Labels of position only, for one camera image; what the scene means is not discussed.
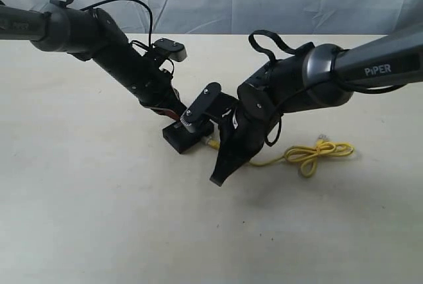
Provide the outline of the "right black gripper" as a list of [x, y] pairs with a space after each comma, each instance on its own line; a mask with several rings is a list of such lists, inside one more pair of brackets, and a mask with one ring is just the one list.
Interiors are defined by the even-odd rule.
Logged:
[[263, 148], [264, 123], [235, 105], [222, 108], [219, 117], [220, 148], [210, 181], [222, 186], [232, 173]]

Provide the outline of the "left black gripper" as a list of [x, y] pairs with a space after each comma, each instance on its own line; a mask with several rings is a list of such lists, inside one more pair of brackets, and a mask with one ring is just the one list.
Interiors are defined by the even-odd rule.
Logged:
[[144, 108], [175, 121], [179, 121], [187, 109], [172, 85], [155, 87], [153, 84], [140, 84], [137, 86], [137, 98]]

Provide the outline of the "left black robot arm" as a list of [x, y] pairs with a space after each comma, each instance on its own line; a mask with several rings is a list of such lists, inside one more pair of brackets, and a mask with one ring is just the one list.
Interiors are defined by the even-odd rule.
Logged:
[[178, 120], [186, 106], [172, 85], [166, 61], [186, 59], [183, 44], [160, 38], [149, 46], [128, 37], [101, 8], [77, 10], [50, 1], [35, 11], [1, 6], [1, 39], [27, 40], [43, 52], [94, 61], [156, 114]]

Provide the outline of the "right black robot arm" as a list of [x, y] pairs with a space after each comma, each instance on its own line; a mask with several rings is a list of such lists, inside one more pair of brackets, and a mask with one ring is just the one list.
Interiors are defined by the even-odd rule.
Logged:
[[254, 50], [268, 61], [237, 88], [220, 125], [220, 147], [211, 181], [224, 181], [272, 146], [268, 134], [287, 113], [341, 106], [355, 92], [381, 94], [422, 80], [422, 32], [401, 30], [352, 49], [306, 43], [289, 47], [277, 34], [255, 30]]

